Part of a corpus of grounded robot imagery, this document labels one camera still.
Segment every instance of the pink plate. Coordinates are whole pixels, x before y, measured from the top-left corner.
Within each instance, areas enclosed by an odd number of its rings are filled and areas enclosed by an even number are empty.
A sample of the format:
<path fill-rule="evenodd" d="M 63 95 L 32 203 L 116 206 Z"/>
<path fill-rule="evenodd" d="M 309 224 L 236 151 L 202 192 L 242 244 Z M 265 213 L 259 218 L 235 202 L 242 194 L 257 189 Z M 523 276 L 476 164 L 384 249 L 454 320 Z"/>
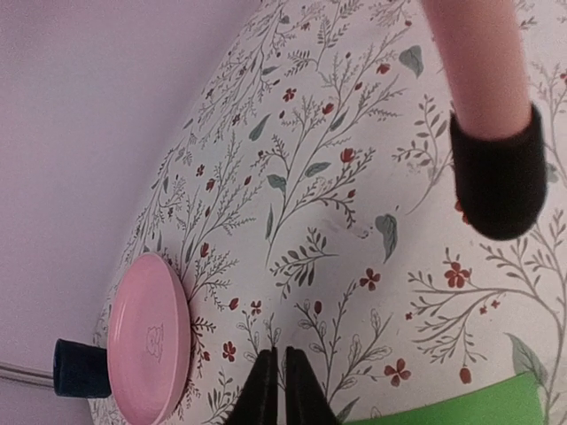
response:
<path fill-rule="evenodd" d="M 108 373 L 132 425 L 157 425 L 175 409 L 190 360 L 189 308 L 174 271 L 156 254 L 122 277 L 110 317 Z"/>

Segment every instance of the wall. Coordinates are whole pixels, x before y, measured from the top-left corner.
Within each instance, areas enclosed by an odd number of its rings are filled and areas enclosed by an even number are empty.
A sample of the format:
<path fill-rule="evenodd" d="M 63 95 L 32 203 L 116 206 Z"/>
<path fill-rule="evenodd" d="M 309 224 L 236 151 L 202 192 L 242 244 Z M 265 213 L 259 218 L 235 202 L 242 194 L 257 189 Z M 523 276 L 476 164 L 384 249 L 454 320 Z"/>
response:
<path fill-rule="evenodd" d="M 58 398 L 50 390 L 0 380 L 0 422 L 4 425 L 87 425 L 86 400 Z"/>
<path fill-rule="evenodd" d="M 258 4 L 0 0 L 2 361 L 90 341 L 161 142 Z"/>

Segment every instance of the red flower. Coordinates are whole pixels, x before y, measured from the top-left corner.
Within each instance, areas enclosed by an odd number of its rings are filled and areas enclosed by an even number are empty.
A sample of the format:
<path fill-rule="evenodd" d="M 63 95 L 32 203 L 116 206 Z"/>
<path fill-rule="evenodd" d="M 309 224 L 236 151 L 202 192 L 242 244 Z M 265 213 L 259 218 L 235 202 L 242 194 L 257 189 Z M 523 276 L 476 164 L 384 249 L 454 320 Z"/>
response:
<path fill-rule="evenodd" d="M 392 366 L 386 366 L 384 368 L 384 375 L 392 376 L 392 380 L 390 383 L 394 387 L 399 387 L 401 383 L 401 379 L 407 381 L 411 376 L 411 372 L 406 370 L 406 362 L 404 359 L 398 359 L 396 362 L 396 368 L 394 369 Z"/>
<path fill-rule="evenodd" d="M 456 262 L 451 263 L 451 270 L 445 273 L 448 279 L 449 288 L 462 288 L 465 280 L 470 278 L 470 270 L 461 270 L 461 265 Z"/>
<path fill-rule="evenodd" d="M 382 75 L 384 75 L 385 73 L 387 73 L 388 71 L 390 71 L 390 64 L 382 64 L 381 66 L 378 67 L 378 69 L 376 70 L 376 73 L 380 73 Z"/>
<path fill-rule="evenodd" d="M 366 269 L 366 277 L 362 277 L 360 280 L 360 284 L 362 287 L 365 287 L 366 284 L 368 284 L 369 286 L 369 290 L 375 290 L 376 289 L 376 284 L 378 282 L 380 282 L 380 278 L 382 276 L 380 275 L 380 273 L 374 273 L 374 270 L 372 270 L 371 268 L 367 268 Z"/>
<path fill-rule="evenodd" d="M 334 105 L 334 104 L 326 104 L 326 105 L 322 108 L 322 113 L 323 113 L 323 115 L 327 115 L 327 114 L 333 112 L 333 109 L 335 109 L 335 105 Z"/>
<path fill-rule="evenodd" d="M 467 219 L 467 216 L 464 215 L 464 212 L 462 212 L 462 207 L 461 207 L 461 201 L 457 200 L 457 203 L 454 205 L 455 210 L 457 210 L 459 213 L 462 213 L 462 222 L 464 224 L 470 224 L 469 223 L 469 219 Z"/>
<path fill-rule="evenodd" d="M 345 164 L 350 164 L 354 161 L 354 149 L 353 148 L 345 148 L 344 151 L 340 152 L 340 160 L 343 161 Z"/>
<path fill-rule="evenodd" d="M 238 298 L 232 298 L 229 302 L 229 309 L 234 312 L 238 308 Z"/>
<path fill-rule="evenodd" d="M 283 100 L 285 102 L 289 102 L 290 100 L 292 100 L 295 97 L 295 93 L 297 92 L 297 89 L 287 89 L 285 90 L 285 94 L 283 95 Z"/>
<path fill-rule="evenodd" d="M 209 255 L 209 244 L 205 242 L 201 245 L 201 258 L 203 259 L 207 255 Z"/>
<path fill-rule="evenodd" d="M 467 367 L 463 367 L 461 372 L 459 372 L 459 376 L 461 377 L 462 383 L 472 383 L 472 376 L 470 375 L 470 371 Z"/>
<path fill-rule="evenodd" d="M 262 311 L 261 311 L 262 302 L 261 301 L 252 301 L 251 306 L 252 306 L 252 316 L 255 316 L 256 314 L 262 313 Z"/>
<path fill-rule="evenodd" d="M 232 344 L 232 341 L 228 341 L 222 345 L 222 358 L 228 359 L 230 363 L 235 360 L 234 355 L 237 353 L 237 348 Z"/>
<path fill-rule="evenodd" d="M 209 181 L 206 183 L 206 191 L 210 192 L 211 190 L 213 190 L 214 187 L 214 179 L 209 179 Z"/>

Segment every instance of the green object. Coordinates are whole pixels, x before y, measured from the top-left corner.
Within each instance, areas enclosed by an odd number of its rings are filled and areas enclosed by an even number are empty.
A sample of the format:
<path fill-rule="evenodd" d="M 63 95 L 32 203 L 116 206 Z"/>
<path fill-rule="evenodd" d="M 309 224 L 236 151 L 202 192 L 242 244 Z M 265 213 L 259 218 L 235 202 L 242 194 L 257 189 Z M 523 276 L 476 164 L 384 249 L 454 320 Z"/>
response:
<path fill-rule="evenodd" d="M 532 374 L 521 374 L 432 406 L 352 425 L 542 425 L 538 384 Z"/>

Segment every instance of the tablecloth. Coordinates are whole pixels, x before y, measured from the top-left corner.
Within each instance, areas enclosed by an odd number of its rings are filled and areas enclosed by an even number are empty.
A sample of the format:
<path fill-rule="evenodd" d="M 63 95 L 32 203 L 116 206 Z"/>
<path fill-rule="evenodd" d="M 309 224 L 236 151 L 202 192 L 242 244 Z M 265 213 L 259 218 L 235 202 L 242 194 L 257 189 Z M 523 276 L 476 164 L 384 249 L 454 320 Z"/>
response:
<path fill-rule="evenodd" d="M 341 420 L 530 372 L 547 422 L 567 423 L 567 3 L 516 4 L 549 191 L 505 243 L 455 198 L 451 99 L 416 0 L 262 4 L 149 170 L 97 323 L 105 346 L 137 255 L 180 275 L 192 367 L 168 424 L 222 424 L 259 350 L 288 344 Z M 91 409 L 124 423 L 112 398 Z"/>

